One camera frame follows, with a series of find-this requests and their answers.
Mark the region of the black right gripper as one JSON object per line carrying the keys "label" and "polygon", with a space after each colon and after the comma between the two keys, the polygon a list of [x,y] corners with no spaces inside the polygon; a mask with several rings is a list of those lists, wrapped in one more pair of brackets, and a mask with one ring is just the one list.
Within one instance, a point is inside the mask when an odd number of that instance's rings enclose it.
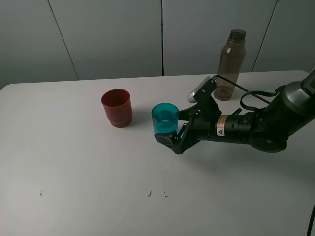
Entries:
{"label": "black right gripper", "polygon": [[193,106],[178,112],[178,120],[187,121],[177,134],[156,133],[156,141],[171,149],[175,154],[183,154],[201,140],[215,135],[215,123],[221,115],[216,101],[212,97],[216,89],[216,79],[211,78],[195,95]]}

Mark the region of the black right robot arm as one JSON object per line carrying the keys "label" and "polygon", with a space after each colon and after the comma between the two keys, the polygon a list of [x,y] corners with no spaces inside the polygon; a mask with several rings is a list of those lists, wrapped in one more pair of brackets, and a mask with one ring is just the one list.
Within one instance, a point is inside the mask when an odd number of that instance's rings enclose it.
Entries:
{"label": "black right robot arm", "polygon": [[183,154],[201,140],[248,144],[267,153],[286,149],[288,138],[315,118],[315,73],[304,80],[278,87],[274,93],[245,91],[245,96],[258,99],[273,97],[265,108],[240,103],[241,108],[230,115],[222,114],[212,92],[219,75],[206,77],[189,94],[192,107],[178,112],[185,123],[180,131],[157,133],[157,142],[176,154]]}

